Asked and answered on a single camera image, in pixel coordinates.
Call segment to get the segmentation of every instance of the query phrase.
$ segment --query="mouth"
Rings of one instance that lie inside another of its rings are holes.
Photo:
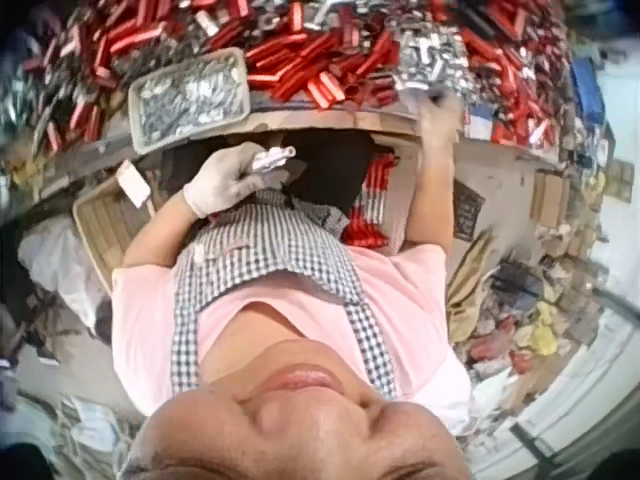
[[[262,382],[252,393],[253,396],[278,390],[296,391],[310,387],[321,387],[344,395],[344,385],[336,375],[319,365],[288,365]]]

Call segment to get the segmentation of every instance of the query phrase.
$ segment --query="white plastic bag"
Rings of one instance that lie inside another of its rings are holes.
[[[58,292],[82,323],[93,331],[98,305],[107,292],[76,234],[71,217],[50,218],[27,232],[20,242],[18,258],[34,282]]]

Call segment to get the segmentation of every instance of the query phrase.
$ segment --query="pink shirt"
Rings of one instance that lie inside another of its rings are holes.
[[[386,257],[348,250],[390,350],[400,399],[424,405],[459,433],[469,420],[471,383],[448,343],[444,251],[422,245]],[[118,269],[113,285],[115,371],[136,407],[151,415],[171,397],[173,271],[151,265]],[[256,301],[278,310],[307,338],[331,346],[366,380],[344,308],[312,282],[285,272],[235,289],[200,313],[200,361],[236,313]]]

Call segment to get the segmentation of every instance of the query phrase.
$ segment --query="gloved hand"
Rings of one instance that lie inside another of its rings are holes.
[[[288,173],[273,170],[246,176],[253,157],[264,148],[253,142],[218,150],[202,165],[191,182],[183,188],[187,205],[200,218],[233,207],[240,200],[263,188],[278,188]]]

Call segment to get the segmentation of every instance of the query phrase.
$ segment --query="cardboard box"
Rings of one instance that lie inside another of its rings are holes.
[[[568,178],[553,172],[536,172],[531,200],[531,219],[547,228],[557,228],[565,223],[569,193]]]

